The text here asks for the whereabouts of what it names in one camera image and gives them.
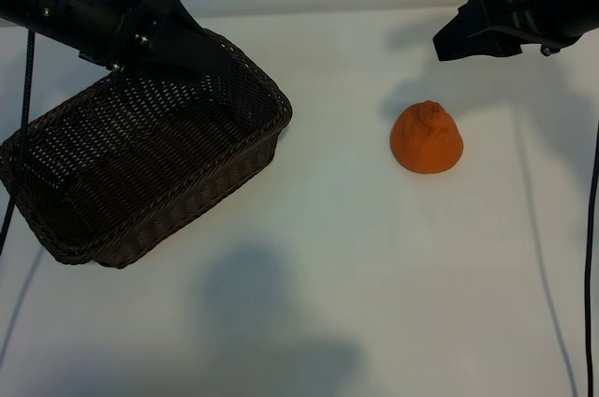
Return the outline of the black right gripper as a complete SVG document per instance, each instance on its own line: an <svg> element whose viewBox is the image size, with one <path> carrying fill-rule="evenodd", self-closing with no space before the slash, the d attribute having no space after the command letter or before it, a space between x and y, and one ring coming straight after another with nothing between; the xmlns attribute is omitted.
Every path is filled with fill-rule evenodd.
<svg viewBox="0 0 599 397"><path fill-rule="evenodd" d="M433 44L440 61L455 61L472 56L511 57L531 44L551 55L580 38L561 33L534 0L486 0L486 10L484 0L468 0L433 37Z"/></svg>

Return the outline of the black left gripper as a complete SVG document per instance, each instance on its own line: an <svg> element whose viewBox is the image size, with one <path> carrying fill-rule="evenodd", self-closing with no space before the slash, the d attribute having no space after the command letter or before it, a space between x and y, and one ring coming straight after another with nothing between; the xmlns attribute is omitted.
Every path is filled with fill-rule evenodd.
<svg viewBox="0 0 599 397"><path fill-rule="evenodd" d="M220 78L230 67L222 45L181 0L63 0L60 42L80 58L127 77L180 84Z"/></svg>

